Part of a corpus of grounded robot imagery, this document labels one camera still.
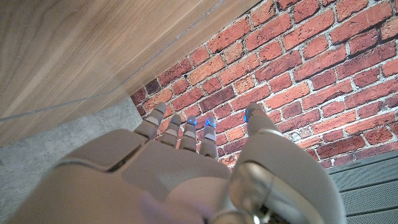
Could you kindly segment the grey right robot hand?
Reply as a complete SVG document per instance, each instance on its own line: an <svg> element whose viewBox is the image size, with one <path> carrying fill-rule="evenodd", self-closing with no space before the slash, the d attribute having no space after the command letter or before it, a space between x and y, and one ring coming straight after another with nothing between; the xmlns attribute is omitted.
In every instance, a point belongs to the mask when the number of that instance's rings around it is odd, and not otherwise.
<svg viewBox="0 0 398 224"><path fill-rule="evenodd" d="M244 120L248 140L234 169L218 160L216 123L201 145L196 119L174 116L155 140L166 106L134 130L100 136L63 157L10 223L261 223L275 213L289 223L344 223L331 177L286 139L261 106Z"/></svg>

